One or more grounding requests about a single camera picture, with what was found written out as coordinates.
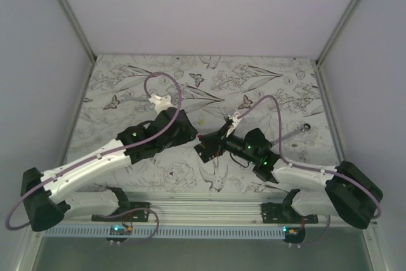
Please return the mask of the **black fuse box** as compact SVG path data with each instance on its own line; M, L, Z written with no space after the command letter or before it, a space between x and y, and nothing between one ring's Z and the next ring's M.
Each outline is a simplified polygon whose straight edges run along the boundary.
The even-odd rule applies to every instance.
M207 163L222 154L221 148L218 145L200 143L196 145L194 149L203 163Z

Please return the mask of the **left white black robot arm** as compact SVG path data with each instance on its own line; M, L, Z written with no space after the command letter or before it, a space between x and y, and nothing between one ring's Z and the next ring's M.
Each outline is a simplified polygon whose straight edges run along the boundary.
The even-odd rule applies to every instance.
M78 190L101 175L191 142L197 133L185 111L171 107L153 121L126 128L100 149L74 162L44 172L37 168L26 170L20 195L29 226L42 232L77 216L125 220L130 203L121 188L107 187L100 193Z

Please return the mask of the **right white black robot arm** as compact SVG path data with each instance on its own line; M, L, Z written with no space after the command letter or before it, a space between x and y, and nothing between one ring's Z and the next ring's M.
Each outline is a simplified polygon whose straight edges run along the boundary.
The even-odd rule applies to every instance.
M358 229L366 229L381 215L383 193L353 163L311 168L294 164L272 152L271 143L258 128L239 138L220 130L199 136L195 151L207 163L225 152L236 155L254 167L263 182L288 187L287 195L274 204L267 215L274 222L297 223L316 216L338 216Z

